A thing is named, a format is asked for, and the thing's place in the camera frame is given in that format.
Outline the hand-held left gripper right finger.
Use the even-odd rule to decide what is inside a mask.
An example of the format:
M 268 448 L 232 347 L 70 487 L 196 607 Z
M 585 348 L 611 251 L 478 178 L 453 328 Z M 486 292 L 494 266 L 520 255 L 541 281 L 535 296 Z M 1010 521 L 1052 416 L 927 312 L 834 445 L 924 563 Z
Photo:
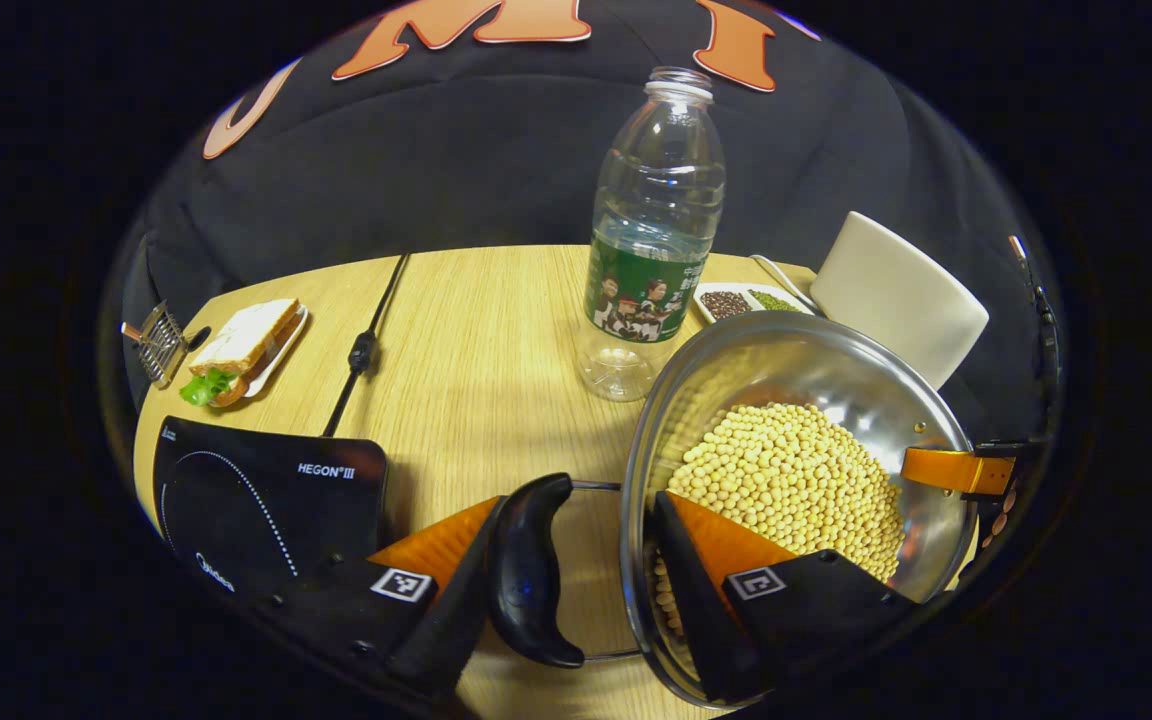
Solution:
M 652 521 L 708 700 L 745 702 L 838 670 L 915 602 L 835 550 L 796 555 L 662 491 Z

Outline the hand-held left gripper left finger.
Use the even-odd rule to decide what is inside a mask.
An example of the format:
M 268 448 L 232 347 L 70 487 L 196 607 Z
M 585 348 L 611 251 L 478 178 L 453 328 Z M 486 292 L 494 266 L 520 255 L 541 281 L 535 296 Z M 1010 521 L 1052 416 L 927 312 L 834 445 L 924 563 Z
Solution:
M 379 694 L 438 702 L 486 620 L 485 558 L 505 497 L 490 497 L 366 559 L 333 559 L 256 602 L 275 637 Z

